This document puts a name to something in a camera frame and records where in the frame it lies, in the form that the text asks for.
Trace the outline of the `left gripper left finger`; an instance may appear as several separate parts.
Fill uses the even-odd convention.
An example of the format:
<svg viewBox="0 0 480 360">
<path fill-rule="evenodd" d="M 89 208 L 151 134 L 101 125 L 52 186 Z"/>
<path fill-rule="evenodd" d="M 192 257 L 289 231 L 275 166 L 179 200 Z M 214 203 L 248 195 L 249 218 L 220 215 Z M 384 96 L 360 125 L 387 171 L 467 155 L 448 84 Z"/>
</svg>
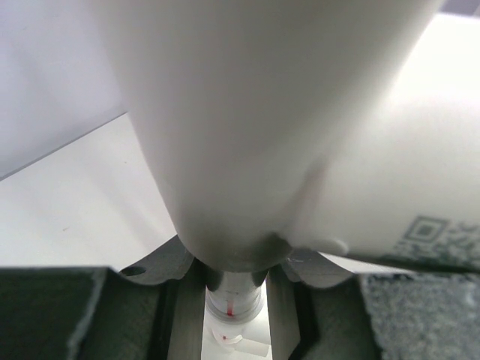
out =
<svg viewBox="0 0 480 360">
<path fill-rule="evenodd" d="M 199 359 L 204 267 L 173 238 L 121 271 L 1 270 L 3 359 Z"/>
</svg>

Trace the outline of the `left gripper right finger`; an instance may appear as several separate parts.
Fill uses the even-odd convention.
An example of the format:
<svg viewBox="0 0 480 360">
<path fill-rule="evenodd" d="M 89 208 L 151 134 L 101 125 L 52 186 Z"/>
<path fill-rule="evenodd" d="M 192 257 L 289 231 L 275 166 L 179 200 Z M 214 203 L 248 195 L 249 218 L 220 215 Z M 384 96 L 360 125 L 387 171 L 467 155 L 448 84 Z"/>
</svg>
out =
<svg viewBox="0 0 480 360">
<path fill-rule="evenodd" d="M 477 359 L 479 276 L 354 273 L 296 251 L 266 280 L 275 359 Z"/>
</svg>

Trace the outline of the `white PVC pipe frame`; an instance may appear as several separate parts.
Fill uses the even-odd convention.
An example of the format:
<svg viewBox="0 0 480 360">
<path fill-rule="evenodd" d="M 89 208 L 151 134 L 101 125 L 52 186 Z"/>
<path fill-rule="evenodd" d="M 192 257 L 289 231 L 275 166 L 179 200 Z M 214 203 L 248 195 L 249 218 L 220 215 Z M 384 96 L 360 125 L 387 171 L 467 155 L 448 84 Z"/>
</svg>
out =
<svg viewBox="0 0 480 360">
<path fill-rule="evenodd" d="M 201 356 L 272 355 L 266 280 L 479 276 L 479 5 L 91 1 L 143 157 L 203 264 Z"/>
</svg>

